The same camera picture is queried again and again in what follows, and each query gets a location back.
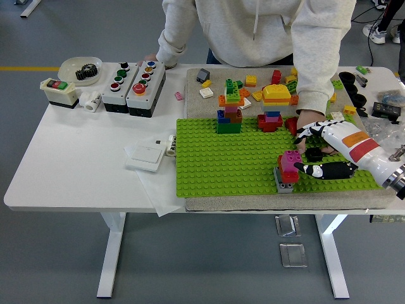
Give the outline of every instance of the shoe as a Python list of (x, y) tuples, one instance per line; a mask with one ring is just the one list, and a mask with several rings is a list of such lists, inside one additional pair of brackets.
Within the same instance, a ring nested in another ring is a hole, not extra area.
[(393, 27), (390, 31), (392, 42), (393, 43), (399, 43), (399, 30), (398, 30), (398, 25), (397, 24), (395, 27)]
[(385, 10), (387, 7), (387, 0), (371, 0), (374, 3), (375, 8), (378, 10)]
[(367, 24), (363, 27), (363, 34), (367, 37), (370, 37), (371, 41), (375, 44), (384, 44), (385, 43), (385, 35), (387, 34), (386, 30), (382, 30), (381, 32), (378, 31), (378, 24), (375, 24), (373, 28), (371, 28), (371, 24)]

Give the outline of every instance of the white hoodie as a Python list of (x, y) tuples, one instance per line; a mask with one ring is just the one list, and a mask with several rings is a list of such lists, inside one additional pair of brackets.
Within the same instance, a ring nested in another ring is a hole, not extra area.
[(261, 67), (294, 54), (297, 110), (325, 114), (340, 41), (351, 26), (356, 0), (163, 0), (165, 29), (156, 55), (175, 65), (197, 20), (220, 62)]

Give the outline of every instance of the white bowl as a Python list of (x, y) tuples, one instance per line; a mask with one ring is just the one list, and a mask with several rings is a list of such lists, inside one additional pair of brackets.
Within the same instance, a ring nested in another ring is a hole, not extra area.
[[(81, 70), (82, 66), (89, 63), (92, 63), (97, 67), (97, 75), (93, 77), (86, 77), (84, 80), (78, 80), (76, 77), (76, 71)], [(62, 63), (58, 72), (58, 77), (62, 81), (74, 82), (76, 86), (89, 86), (99, 79), (102, 65), (102, 61), (96, 57), (70, 58)]]

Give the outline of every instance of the green baseplate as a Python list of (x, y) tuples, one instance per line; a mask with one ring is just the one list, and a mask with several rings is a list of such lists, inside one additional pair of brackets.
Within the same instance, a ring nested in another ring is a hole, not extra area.
[[(345, 119), (353, 123), (349, 115)], [(177, 120), (177, 196), (277, 194), (273, 168), (285, 150), (295, 150), (295, 138), (283, 126), (274, 133), (258, 128), (257, 118), (243, 118), (240, 134), (217, 134), (216, 119)], [(306, 139), (307, 148), (325, 147), (320, 137)], [(322, 162), (346, 162), (341, 155)], [(302, 156), (302, 162), (308, 162)], [(351, 179), (319, 180), (299, 173), (293, 193), (381, 189), (371, 174), (357, 170)]]

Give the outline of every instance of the robotic arm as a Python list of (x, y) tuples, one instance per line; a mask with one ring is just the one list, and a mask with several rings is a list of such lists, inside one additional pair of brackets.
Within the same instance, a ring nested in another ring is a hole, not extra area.
[(343, 179), (354, 175), (357, 168), (369, 171), (377, 184), (391, 187), (397, 197), (405, 197), (405, 164), (398, 163), (366, 133), (349, 122), (327, 120), (305, 125), (294, 144), (313, 134), (321, 136), (331, 147), (342, 153), (350, 162), (304, 165), (295, 163), (300, 171), (319, 179)]

